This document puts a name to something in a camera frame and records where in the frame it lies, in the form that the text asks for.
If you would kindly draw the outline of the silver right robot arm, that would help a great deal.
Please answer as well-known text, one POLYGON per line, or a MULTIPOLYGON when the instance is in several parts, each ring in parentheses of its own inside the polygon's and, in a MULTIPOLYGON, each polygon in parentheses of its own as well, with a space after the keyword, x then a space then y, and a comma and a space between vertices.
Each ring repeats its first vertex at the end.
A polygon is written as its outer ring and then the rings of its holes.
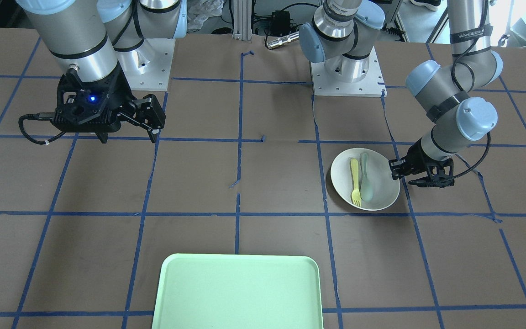
POLYGON ((106 143, 123 122, 148 133, 165 126, 155 95, 133 95, 129 77, 159 72, 149 39, 181 39, 185 0, 19 0, 46 48, 64 71, 54 112, 22 115, 18 125, 34 144, 65 133, 91 133, 106 143))

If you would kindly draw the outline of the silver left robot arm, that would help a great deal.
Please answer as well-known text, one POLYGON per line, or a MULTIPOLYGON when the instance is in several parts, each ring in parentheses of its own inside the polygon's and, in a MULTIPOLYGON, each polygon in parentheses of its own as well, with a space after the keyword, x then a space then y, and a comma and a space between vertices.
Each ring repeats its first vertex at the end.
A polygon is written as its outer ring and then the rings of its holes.
MULTIPOLYGON (((426 111, 434 126, 417 140, 406 156, 389 160, 392 179, 425 173, 411 180, 418 187, 453 186, 452 156, 470 144, 490 137, 498 122, 495 107, 469 93, 495 81, 502 72, 500 55, 491 50, 488 0, 449 0, 452 64, 442 67, 434 60, 421 63, 405 85, 426 111)), ((345 83, 365 76, 369 56, 385 13, 369 0, 326 0, 310 22, 299 27, 299 44, 307 60, 336 69, 345 83)))

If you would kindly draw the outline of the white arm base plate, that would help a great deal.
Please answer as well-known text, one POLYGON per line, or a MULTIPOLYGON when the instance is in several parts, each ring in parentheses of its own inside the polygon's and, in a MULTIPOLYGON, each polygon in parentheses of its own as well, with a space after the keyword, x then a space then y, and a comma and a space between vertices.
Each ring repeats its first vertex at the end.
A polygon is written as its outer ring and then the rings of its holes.
POLYGON ((173 63, 174 39, 145 39, 130 52, 117 55, 133 91, 167 91, 173 63))
POLYGON ((388 92, 374 48, 367 58, 340 56, 322 63, 310 63, 316 96, 386 97, 388 92))

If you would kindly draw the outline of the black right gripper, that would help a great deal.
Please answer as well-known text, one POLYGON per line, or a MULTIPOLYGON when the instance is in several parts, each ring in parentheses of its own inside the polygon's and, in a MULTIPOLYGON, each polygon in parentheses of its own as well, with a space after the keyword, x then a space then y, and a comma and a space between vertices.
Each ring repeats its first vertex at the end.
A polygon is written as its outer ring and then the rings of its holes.
POLYGON ((67 69, 57 87, 57 107, 52 125, 65 133, 95 133, 102 144, 120 122, 148 133, 152 143, 165 126, 165 112, 154 94, 135 99, 120 64, 106 77, 83 82, 79 71, 67 69))

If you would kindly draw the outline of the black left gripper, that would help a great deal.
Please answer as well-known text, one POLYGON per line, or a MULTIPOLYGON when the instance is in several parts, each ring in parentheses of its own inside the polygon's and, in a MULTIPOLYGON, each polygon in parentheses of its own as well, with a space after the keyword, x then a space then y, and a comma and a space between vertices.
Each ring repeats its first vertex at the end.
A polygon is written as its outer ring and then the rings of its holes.
POLYGON ((401 159, 390 159, 389 169, 393 180, 399 180, 407 175, 426 173, 421 179, 409 181, 409 185, 440 189, 454 186, 453 159, 432 159, 426 155, 420 145, 411 146, 407 155, 401 159))

